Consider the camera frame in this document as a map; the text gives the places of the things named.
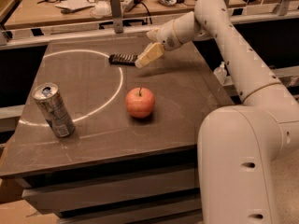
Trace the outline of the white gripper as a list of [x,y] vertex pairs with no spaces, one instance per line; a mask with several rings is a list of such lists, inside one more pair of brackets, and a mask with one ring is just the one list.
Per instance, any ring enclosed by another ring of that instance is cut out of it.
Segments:
[[171,20],[156,29],[148,31],[148,38],[155,43],[150,42],[146,49],[137,56],[135,66],[143,68],[160,58],[164,54],[164,50],[180,48],[183,45],[181,41],[182,28],[182,23],[179,20]]

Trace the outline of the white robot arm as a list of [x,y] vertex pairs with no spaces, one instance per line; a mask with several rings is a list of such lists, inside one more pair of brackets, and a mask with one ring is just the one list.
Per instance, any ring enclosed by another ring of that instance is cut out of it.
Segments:
[[198,134],[203,224],[280,224],[271,162],[299,147],[299,104],[233,26],[223,0],[148,32],[142,68],[196,38],[216,41],[240,105],[211,112]]

